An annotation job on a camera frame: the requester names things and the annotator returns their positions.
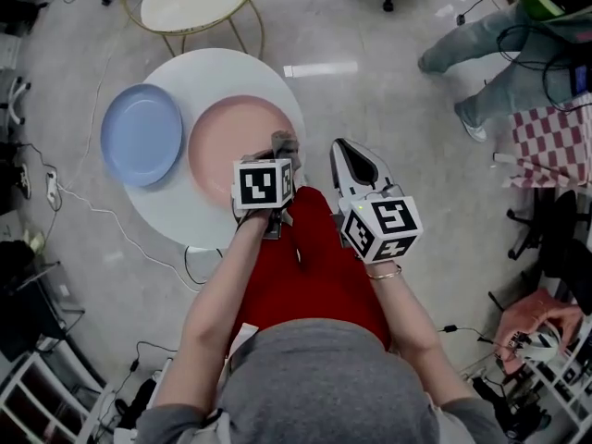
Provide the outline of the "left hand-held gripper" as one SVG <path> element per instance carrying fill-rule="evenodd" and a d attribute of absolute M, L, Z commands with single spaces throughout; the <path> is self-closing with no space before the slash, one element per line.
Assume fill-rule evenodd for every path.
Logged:
<path fill-rule="evenodd" d="M 290 158 L 275 158 L 273 152 L 234 162 L 231 185 L 232 214 L 240 226 L 255 213 L 269 210 L 266 240 L 279 240 L 282 215 L 295 192 Z"/>

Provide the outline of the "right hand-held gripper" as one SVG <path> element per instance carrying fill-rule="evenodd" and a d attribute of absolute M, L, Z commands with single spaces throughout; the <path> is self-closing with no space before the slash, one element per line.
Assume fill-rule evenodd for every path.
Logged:
<path fill-rule="evenodd" d="M 366 264 L 405 256 L 424 229 L 413 197 L 393 184 L 388 165 L 360 143 L 337 138 L 330 166 L 341 247 Z"/>

